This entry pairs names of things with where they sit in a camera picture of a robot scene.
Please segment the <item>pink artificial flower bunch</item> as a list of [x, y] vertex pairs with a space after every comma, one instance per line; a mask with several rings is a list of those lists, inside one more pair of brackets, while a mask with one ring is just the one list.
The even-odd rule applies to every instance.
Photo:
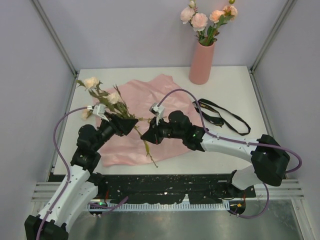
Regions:
[[[121, 92], [117, 85], [113, 86], [115, 92], [110, 93], [100, 88], [102, 82], [98, 80], [96, 77], [90, 77], [84, 80], [78, 79], [76, 80], [76, 83], [79, 84], [79, 86], [84, 87], [85, 91], [88, 91], [91, 97], [97, 99], [99, 104], [105, 105], [105, 108], [109, 110], [109, 112], [111, 112], [112, 114], [115, 114], [118, 117], [123, 117], [125, 119], [137, 118], [138, 121], [147, 121], [148, 123], [150, 123], [151, 118], [136, 117], [133, 113], [129, 112], [129, 108], [125, 100], [122, 98]], [[85, 109], [82, 112], [82, 118], [84, 120], [88, 119], [92, 115], [93, 110]], [[146, 157], [148, 157], [153, 162], [155, 167], [158, 168], [158, 165], [156, 164], [151, 155], [150, 147], [147, 141], [142, 141], [144, 143]]]

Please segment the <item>pink tissue paper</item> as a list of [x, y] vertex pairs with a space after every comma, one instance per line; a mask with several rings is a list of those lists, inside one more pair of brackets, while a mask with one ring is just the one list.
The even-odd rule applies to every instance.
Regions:
[[119, 91], [129, 112], [138, 118], [143, 118], [143, 120], [137, 123], [137, 130], [133, 129], [127, 136], [113, 136], [99, 149], [100, 161], [104, 167], [144, 165], [189, 152], [182, 140], [165, 138], [159, 145], [148, 144], [150, 152], [150, 156], [148, 156], [146, 144], [140, 139], [140, 134], [144, 134], [149, 128], [148, 119], [154, 117], [150, 112], [150, 107], [154, 103], [159, 103], [166, 94], [170, 95], [162, 103], [165, 108], [163, 115], [165, 121], [168, 120], [171, 112], [180, 110], [193, 125], [201, 126], [200, 116], [196, 112], [190, 96], [181, 91], [181, 87], [174, 82], [172, 76], [160, 74], [148, 82], [131, 80], [120, 85]]

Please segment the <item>black ribbon gold lettering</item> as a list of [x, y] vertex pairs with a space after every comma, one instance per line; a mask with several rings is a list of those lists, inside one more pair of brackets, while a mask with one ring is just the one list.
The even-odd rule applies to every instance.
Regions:
[[[197, 103], [196, 103], [196, 101], [193, 101], [192, 104], [193, 104], [196, 112], [198, 114], [202, 114], [202, 117], [204, 120], [206, 120], [207, 122], [209, 122], [217, 127], [222, 127], [222, 126], [226, 125], [230, 130], [232, 130], [233, 132], [237, 133], [240, 136], [247, 136], [248, 134], [251, 133], [252, 129], [251, 129], [250, 125], [245, 120], [243, 120], [240, 116], [232, 113], [231, 111], [227, 110], [226, 108], [221, 107], [210, 100], [207, 100], [205, 98], [201, 98], [197, 101]], [[217, 114], [217, 116], [209, 115], [209, 114], [205, 113], [203, 111], [203, 109], [207, 110], [209, 112], [215, 113], [215, 114]], [[221, 113], [217, 109], [225, 111], [227, 114], [232, 116], [234, 119], [236, 119], [237, 121], [244, 124], [245, 127], [247, 128], [247, 131], [245, 131], [245, 132], [238, 131], [221, 115]]]

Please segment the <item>pink flower stem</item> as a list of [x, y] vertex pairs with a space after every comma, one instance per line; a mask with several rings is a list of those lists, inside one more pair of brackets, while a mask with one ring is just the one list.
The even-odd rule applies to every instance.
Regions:
[[238, 10], [234, 6], [235, 0], [229, 0], [222, 10], [214, 10], [209, 20], [212, 22], [207, 29], [207, 39], [205, 44], [207, 46], [213, 45], [217, 41], [217, 36], [220, 34], [219, 28], [233, 21], [238, 16]]
[[189, 24], [192, 27], [195, 36], [201, 45], [206, 47], [212, 45], [205, 31], [208, 25], [208, 17], [204, 13], [198, 12], [195, 0], [190, 0], [187, 7], [181, 11], [180, 20], [184, 25]]

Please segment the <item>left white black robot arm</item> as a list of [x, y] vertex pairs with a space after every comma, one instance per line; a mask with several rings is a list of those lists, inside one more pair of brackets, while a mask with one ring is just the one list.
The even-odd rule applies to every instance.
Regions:
[[104, 116], [98, 128], [86, 124], [78, 130], [77, 149], [67, 164], [63, 181], [38, 215], [29, 215], [24, 222], [28, 240], [68, 239], [72, 226], [89, 202], [106, 195], [103, 176], [93, 172], [101, 158], [98, 151], [114, 135], [128, 135], [138, 119], [109, 113]]

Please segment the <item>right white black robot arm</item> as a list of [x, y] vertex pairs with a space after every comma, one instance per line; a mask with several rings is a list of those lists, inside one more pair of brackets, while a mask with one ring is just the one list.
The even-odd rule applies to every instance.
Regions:
[[141, 136], [143, 141], [158, 145], [164, 138], [180, 139], [188, 149], [201, 152], [218, 152], [243, 159], [250, 166], [236, 169], [227, 177], [226, 191], [231, 197], [240, 196], [248, 187], [265, 183], [273, 187], [282, 184], [290, 161], [289, 155], [269, 135], [262, 135], [253, 144], [230, 141], [213, 132], [194, 125], [182, 111], [169, 114], [168, 121], [153, 118], [148, 130]]

